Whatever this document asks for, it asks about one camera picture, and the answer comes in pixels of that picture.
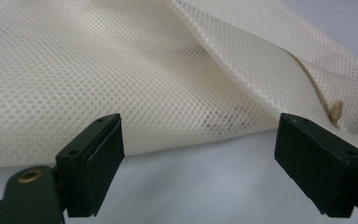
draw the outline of white mesh fabric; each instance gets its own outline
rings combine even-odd
[[[117,112],[127,155],[276,128],[281,112],[358,146],[358,60],[278,1],[248,2],[0,1],[0,165],[53,162]],[[268,41],[328,104],[342,97],[342,130]]]

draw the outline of white surface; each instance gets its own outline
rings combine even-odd
[[[97,217],[71,224],[357,223],[319,211],[273,159],[276,131],[129,156]],[[0,168],[5,181],[20,168]]]
[[[0,166],[54,162],[117,112],[126,155],[270,130],[282,112],[358,146],[358,58],[281,0],[0,0]]]

